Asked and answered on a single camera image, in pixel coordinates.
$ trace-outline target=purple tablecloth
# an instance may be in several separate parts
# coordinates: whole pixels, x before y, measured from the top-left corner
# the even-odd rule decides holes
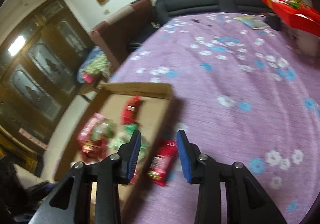
[[[283,33],[252,30],[236,16],[171,20],[112,81],[172,84],[183,102],[177,129],[218,162],[243,162],[287,222],[298,224],[320,191],[320,73],[296,59]],[[177,161],[168,185],[154,185],[132,221],[194,223],[197,196]]]

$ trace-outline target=pink snack package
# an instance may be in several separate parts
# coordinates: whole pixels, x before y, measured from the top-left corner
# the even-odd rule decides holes
[[[91,131],[93,127],[101,120],[105,120],[106,118],[99,113],[95,113],[88,122],[84,125],[84,128],[80,131],[77,140],[82,148],[84,143],[87,141],[91,141]]]

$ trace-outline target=red tray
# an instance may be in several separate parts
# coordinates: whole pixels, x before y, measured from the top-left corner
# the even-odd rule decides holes
[[[300,29],[320,37],[320,15],[312,7],[295,9],[284,0],[262,0],[274,11],[289,27]]]

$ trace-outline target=red candy wrapper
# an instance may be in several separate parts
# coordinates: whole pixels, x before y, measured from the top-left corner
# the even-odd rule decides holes
[[[140,96],[135,96],[128,101],[122,112],[122,125],[136,122],[138,107],[140,105]]]
[[[95,113],[85,124],[84,128],[79,133],[77,140],[81,147],[81,155],[84,162],[90,158],[105,158],[107,150],[107,139],[98,141],[91,140],[91,131],[99,121],[105,120],[105,117],[99,113]]]
[[[164,145],[159,149],[158,155],[153,158],[147,173],[153,183],[165,186],[168,174],[170,173],[177,154],[177,143],[175,141],[166,140]]]

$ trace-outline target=metal screw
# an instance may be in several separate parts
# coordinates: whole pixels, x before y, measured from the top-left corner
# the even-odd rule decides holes
[[[118,160],[120,158],[120,156],[118,154],[112,154],[110,155],[110,159],[111,160]]]
[[[236,167],[237,169],[240,169],[240,168],[243,167],[243,163],[241,163],[241,162],[235,162],[235,167]]]
[[[79,169],[79,168],[81,168],[83,166],[84,166],[84,163],[82,163],[82,162],[76,162],[75,163],[75,168],[77,168],[77,169]]]
[[[200,154],[198,157],[201,161],[205,161],[208,159],[208,156],[206,154]]]

